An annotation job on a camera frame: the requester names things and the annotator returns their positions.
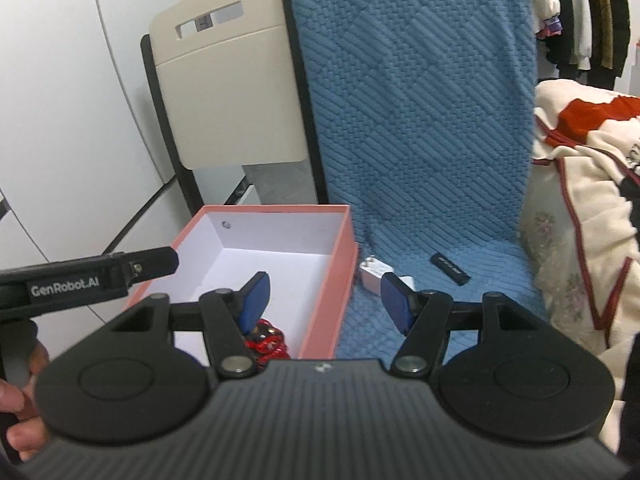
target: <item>blue blanket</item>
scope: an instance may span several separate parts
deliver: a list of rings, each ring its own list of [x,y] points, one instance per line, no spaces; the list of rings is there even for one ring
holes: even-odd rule
[[[529,0],[292,0],[330,201],[361,256],[418,288],[500,290],[544,316],[517,240],[533,141]],[[429,263],[441,252],[471,280]],[[475,343],[452,335],[448,355]],[[402,336],[357,285],[337,357],[389,362]]]

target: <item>black tag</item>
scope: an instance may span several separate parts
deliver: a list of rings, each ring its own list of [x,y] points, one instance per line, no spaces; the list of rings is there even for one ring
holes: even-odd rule
[[[31,303],[57,300],[71,295],[84,295],[102,290],[97,273],[59,276],[26,283]]]
[[[460,269],[460,267],[444,256],[444,254],[435,253],[429,261],[449,276],[459,286],[464,285],[471,279],[464,270]]]

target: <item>open cardboard box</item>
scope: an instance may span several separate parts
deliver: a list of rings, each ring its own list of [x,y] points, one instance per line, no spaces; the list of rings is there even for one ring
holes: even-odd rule
[[[153,292],[197,301],[263,270],[271,299],[262,316],[284,332],[292,358],[334,356],[358,256],[349,206],[204,206],[172,247],[177,272],[142,285],[129,305]],[[175,345],[208,364],[199,334],[177,333]]]

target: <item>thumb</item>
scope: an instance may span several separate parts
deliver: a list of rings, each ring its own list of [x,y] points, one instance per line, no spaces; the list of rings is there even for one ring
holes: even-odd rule
[[[0,412],[17,413],[24,408],[24,395],[13,386],[0,379]]]

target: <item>brown patterned garment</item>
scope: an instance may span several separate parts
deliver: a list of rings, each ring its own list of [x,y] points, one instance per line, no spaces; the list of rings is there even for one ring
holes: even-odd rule
[[[600,59],[604,68],[613,69],[613,13],[611,0],[590,0],[593,29],[591,59]]]

